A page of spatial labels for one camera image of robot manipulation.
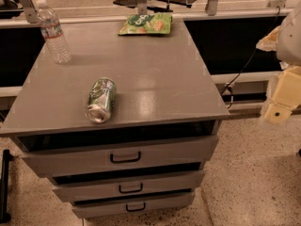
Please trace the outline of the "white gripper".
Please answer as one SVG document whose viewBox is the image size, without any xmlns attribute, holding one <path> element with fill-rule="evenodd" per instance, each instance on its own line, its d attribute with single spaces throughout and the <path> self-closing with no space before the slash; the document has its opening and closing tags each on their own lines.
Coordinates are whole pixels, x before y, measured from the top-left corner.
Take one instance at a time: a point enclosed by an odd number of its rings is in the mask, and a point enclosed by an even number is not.
<svg viewBox="0 0 301 226">
<path fill-rule="evenodd" d="M 284 70 L 272 86 L 263 118 L 272 124 L 284 123 L 293 111 L 301 105 L 301 3 L 256 44 L 265 52 L 276 51 L 277 58 L 296 65 Z"/>
</svg>

